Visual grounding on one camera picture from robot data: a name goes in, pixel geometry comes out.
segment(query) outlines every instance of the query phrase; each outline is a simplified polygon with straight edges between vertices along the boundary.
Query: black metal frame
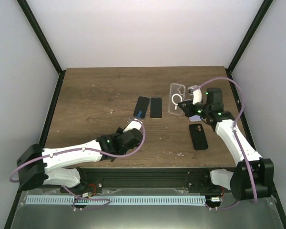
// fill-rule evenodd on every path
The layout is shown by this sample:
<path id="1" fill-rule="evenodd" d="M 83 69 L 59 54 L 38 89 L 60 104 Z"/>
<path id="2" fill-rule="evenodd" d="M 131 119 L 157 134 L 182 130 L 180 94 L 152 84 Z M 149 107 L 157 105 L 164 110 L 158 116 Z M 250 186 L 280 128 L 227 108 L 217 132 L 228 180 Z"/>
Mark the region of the black metal frame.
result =
<path id="1" fill-rule="evenodd" d="M 264 0 L 259 11 L 257 12 L 251 26 L 249 27 L 243 41 L 241 42 L 231 64 L 226 69 L 228 78 L 232 78 L 232 72 L 240 60 L 242 54 L 244 53 L 247 45 L 249 44 L 251 38 L 253 37 L 256 29 L 261 23 L 263 17 L 265 16 L 267 10 L 269 9 L 273 0 Z M 20 7 L 22 8 L 25 16 L 27 17 L 29 23 L 34 29 L 39 41 L 44 47 L 49 59 L 51 60 L 54 68 L 56 69 L 59 78 L 56 84 L 55 92 L 52 98 L 52 102 L 48 111 L 48 115 L 42 130 L 40 144 L 44 147 L 48 132 L 51 126 L 51 121 L 54 115 L 54 110 L 58 100 L 58 96 L 61 90 L 63 79 L 65 76 L 65 70 L 63 71 L 50 48 L 36 18 L 34 17 L 28 3 L 26 0 L 17 0 Z M 234 84 L 230 83 L 235 103 L 238 110 L 241 108 L 241 103 L 239 96 Z M 253 148 L 255 148 L 252 136 L 250 134 L 249 126 L 246 121 L 245 114 L 242 114 L 241 121 L 245 130 L 245 135 L 248 142 Z M 213 195 L 220 193 L 216 187 L 212 187 L 212 184 L 206 183 L 209 180 L 209 171 L 215 168 L 200 167 L 200 168 L 157 168 L 157 169 L 88 169 L 87 176 L 91 179 L 95 179 L 96 183 L 101 183 L 102 187 L 105 188 L 129 188 L 129 187 L 166 187 L 166 188 L 189 188 L 190 192 L 199 192 L 204 195 Z M 11 208 L 9 217 L 7 219 L 5 229 L 8 229 L 12 225 L 12 221 L 16 212 L 16 208 L 20 199 L 21 192 L 17 192 L 13 206 Z M 274 191 L 274 197 L 277 200 L 277 210 L 279 212 L 281 221 L 284 228 L 286 229 L 286 216 L 279 200 L 277 191 Z"/>

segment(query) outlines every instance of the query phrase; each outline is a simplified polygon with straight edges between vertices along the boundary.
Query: white wall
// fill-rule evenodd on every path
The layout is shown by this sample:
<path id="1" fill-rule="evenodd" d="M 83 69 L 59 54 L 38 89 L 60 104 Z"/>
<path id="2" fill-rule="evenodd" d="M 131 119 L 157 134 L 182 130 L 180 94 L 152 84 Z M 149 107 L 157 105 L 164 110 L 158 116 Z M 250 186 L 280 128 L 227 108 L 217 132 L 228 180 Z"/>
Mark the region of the white wall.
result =
<path id="1" fill-rule="evenodd" d="M 0 229 L 19 186 L 9 175 L 16 159 L 38 142 L 56 81 L 17 1 L 0 0 Z"/>
<path id="2" fill-rule="evenodd" d="M 228 66 L 262 0 L 28 0 L 62 68 Z"/>
<path id="3" fill-rule="evenodd" d="M 233 72 L 258 151 L 275 164 L 286 213 L 286 0 L 274 1 Z"/>

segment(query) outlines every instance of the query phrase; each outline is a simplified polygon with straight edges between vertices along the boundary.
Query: wooden table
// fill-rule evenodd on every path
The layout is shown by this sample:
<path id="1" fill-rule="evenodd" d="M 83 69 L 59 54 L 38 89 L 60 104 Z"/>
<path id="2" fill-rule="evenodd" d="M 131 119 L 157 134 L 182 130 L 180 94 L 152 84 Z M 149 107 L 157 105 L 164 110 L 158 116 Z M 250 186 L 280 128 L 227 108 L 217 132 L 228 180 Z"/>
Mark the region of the wooden table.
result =
<path id="1" fill-rule="evenodd" d="M 139 96 L 161 97 L 163 117 L 144 120 L 146 141 L 133 156 L 102 162 L 82 163 L 81 167 L 234 167 L 234 161 L 221 138 L 203 124 L 207 150 L 193 149 L 185 116 L 169 114 L 171 83 L 186 87 L 215 77 L 227 77 L 222 66 L 70 68 L 67 69 L 51 123 L 46 147 L 66 147 L 111 134 L 128 125 Z M 225 110 L 235 117 L 237 107 L 228 81 L 208 87 L 223 89 Z"/>

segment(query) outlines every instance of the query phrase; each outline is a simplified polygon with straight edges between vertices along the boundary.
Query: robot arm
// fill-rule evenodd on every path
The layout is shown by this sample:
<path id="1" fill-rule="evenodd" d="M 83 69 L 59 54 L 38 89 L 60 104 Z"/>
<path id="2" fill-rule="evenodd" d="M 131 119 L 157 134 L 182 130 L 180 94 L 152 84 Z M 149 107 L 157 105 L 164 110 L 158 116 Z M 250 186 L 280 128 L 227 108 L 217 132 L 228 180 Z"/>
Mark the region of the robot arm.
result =
<path id="1" fill-rule="evenodd" d="M 79 168 L 64 167 L 83 162 L 113 161 L 125 155 L 129 149 L 137 147 L 143 138 L 140 132 L 141 122 L 131 121 L 129 125 L 111 135 L 103 135 L 90 142 L 64 148 L 44 148 L 39 144 L 30 146 L 17 160 L 21 166 L 27 161 L 43 156 L 43 160 L 31 163 L 18 171 L 21 190 L 31 190 L 41 185 L 63 185 L 76 189 L 85 183 L 85 174 Z M 101 154 L 101 151 L 113 156 Z"/>
<path id="2" fill-rule="evenodd" d="M 251 147 L 237 125 L 234 129 L 234 117 L 229 111 L 224 111 L 221 89 L 208 88 L 206 92 L 206 103 L 203 103 L 201 91 L 200 89 L 194 90 L 195 87 L 196 86 L 192 86 L 188 88 L 190 95 L 193 96 L 193 100 L 183 101 L 178 104 L 179 107 L 184 111 L 187 117 L 198 115 L 205 118 L 206 123 L 210 125 L 224 141 L 236 164 L 234 172 L 229 172 L 225 169 L 211 171 L 212 183 L 231 190 L 237 200 L 253 198 L 253 191 L 244 156 L 234 135 L 234 130 L 236 130 L 253 173 L 258 198 L 271 196 L 274 175 L 274 165 L 272 161 L 270 159 L 263 159 L 262 156 Z"/>

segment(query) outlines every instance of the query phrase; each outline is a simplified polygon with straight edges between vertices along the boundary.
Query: clear phone case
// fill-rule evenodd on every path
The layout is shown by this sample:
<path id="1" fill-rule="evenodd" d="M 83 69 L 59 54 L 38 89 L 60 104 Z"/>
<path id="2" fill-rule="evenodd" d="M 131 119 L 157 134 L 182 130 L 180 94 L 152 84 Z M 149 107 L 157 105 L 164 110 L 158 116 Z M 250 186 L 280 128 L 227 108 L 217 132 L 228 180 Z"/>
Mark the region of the clear phone case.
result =
<path id="1" fill-rule="evenodd" d="M 178 103 L 184 101 L 186 87 L 182 84 L 172 83 L 168 101 L 168 112 L 173 115 L 182 115 L 183 111 L 178 107 Z"/>

